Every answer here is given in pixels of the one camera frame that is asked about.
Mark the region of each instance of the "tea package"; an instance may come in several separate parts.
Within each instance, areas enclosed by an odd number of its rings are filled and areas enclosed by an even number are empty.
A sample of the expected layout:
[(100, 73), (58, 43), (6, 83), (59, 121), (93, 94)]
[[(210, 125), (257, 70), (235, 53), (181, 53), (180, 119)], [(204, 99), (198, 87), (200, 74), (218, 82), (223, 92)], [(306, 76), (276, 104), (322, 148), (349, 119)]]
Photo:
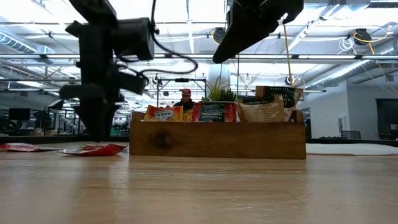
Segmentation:
[(256, 86), (256, 97), (270, 97), (281, 95), (284, 101), (285, 122), (289, 122), (293, 110), (303, 93), (302, 89), (278, 86)]
[(275, 95), (240, 100), (238, 113), (241, 122), (284, 122), (283, 97)]
[(156, 108), (155, 106), (150, 105), (145, 113), (144, 121), (183, 121), (183, 108), (182, 106), (176, 106), (173, 108)]
[(236, 105), (233, 102), (195, 103), (193, 122), (236, 122)]

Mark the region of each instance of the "black cable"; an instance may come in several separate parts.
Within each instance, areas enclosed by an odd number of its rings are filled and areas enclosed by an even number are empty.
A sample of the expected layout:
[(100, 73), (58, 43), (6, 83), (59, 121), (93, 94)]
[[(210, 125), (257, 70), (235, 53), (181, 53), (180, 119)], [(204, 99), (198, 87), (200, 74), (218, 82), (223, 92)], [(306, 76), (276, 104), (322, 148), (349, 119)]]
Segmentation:
[(184, 56), (180, 53), (177, 53), (173, 50), (167, 49), (166, 47), (164, 47), (161, 43), (159, 43), (159, 41), (157, 41), (156, 37), (155, 37), (155, 33), (158, 33), (158, 31), (155, 28), (155, 9), (156, 9), (156, 0), (153, 0), (152, 2), (152, 12), (151, 12), (151, 16), (150, 16), (150, 22), (151, 22), (151, 30), (150, 30), (150, 36), (152, 37), (154, 43), (156, 45), (158, 45), (162, 50), (172, 54), (172, 55), (176, 55), (179, 56), (180, 58), (184, 58), (189, 60), (192, 64), (193, 64), (193, 68), (191, 70), (185, 71), (185, 72), (177, 72), (177, 71), (169, 71), (169, 70), (161, 70), (161, 69), (144, 69), (142, 71), (140, 71), (140, 74), (143, 74), (145, 72), (163, 72), (163, 73), (171, 73), (171, 74), (180, 74), (180, 75), (184, 75), (184, 74), (189, 74), (191, 72), (194, 72), (198, 69), (198, 62), (196, 62), (194, 59)]
[(134, 72), (134, 73), (136, 74), (136, 76), (138, 76), (138, 77), (143, 78), (143, 79), (146, 80), (146, 82), (147, 82), (146, 85), (149, 84), (149, 78), (146, 77), (145, 75), (143, 75), (142, 72), (138, 72), (137, 70), (135, 70), (135, 69), (133, 69), (133, 68), (129, 68), (129, 67), (126, 66), (126, 65), (120, 65), (120, 64), (119, 64), (119, 65), (116, 65), (116, 67), (117, 67), (117, 68), (127, 69), (127, 70), (130, 70), (130, 71)]
[(124, 63), (139, 62), (139, 59), (137, 59), (137, 60), (129, 60), (127, 58), (122, 57), (121, 55), (118, 55), (118, 59), (119, 59), (119, 61), (124, 62)]

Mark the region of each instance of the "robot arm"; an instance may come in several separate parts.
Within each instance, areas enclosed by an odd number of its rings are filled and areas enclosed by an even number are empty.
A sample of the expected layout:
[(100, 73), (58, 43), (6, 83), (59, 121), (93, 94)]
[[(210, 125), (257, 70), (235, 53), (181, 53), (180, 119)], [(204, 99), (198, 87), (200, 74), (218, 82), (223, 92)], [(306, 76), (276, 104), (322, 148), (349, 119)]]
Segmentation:
[(228, 30), (213, 56), (222, 63), (269, 36), (278, 28), (278, 20), (287, 14), (284, 24), (303, 10), (303, 0), (234, 0), (227, 13)]
[[(108, 0), (70, 2), (88, 23), (75, 21), (66, 28), (79, 38), (80, 61), (76, 65), (81, 70), (81, 85), (62, 87), (60, 98), (79, 98), (80, 105), (74, 107), (76, 113), (91, 138), (104, 141), (109, 137), (114, 113), (119, 108), (115, 102), (124, 101), (120, 89), (143, 94), (148, 82), (142, 72), (134, 71), (136, 75), (128, 75), (119, 71), (113, 52), (118, 57), (137, 55), (139, 60), (152, 60), (155, 24), (149, 18), (117, 20)], [(287, 23), (302, 9), (303, 0), (235, 0), (228, 12), (228, 30), (214, 54), (214, 63), (224, 62), (268, 37), (284, 14), (288, 14), (284, 21)]]

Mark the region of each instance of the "white wall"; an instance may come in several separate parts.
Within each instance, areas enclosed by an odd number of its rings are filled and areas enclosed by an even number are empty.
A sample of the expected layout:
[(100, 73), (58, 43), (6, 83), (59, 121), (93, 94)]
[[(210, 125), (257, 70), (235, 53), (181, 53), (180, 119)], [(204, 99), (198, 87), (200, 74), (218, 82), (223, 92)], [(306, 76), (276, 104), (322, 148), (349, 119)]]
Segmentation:
[[(388, 85), (384, 87), (393, 91)], [(379, 139), (376, 99), (397, 99), (397, 97), (378, 85), (348, 85), (349, 125), (352, 131), (361, 132), (362, 139)]]
[(344, 129), (349, 129), (347, 84), (326, 88), (326, 93), (310, 93), (297, 109), (311, 109), (312, 138), (340, 137), (338, 118), (345, 116)]

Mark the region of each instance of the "white cloth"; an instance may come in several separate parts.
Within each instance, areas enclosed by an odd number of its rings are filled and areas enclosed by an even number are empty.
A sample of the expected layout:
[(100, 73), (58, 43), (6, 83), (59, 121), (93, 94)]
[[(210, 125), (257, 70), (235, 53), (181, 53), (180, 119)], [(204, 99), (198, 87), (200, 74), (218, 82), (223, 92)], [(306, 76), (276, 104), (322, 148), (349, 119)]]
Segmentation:
[(307, 154), (393, 156), (398, 155), (398, 147), (380, 144), (307, 144)]

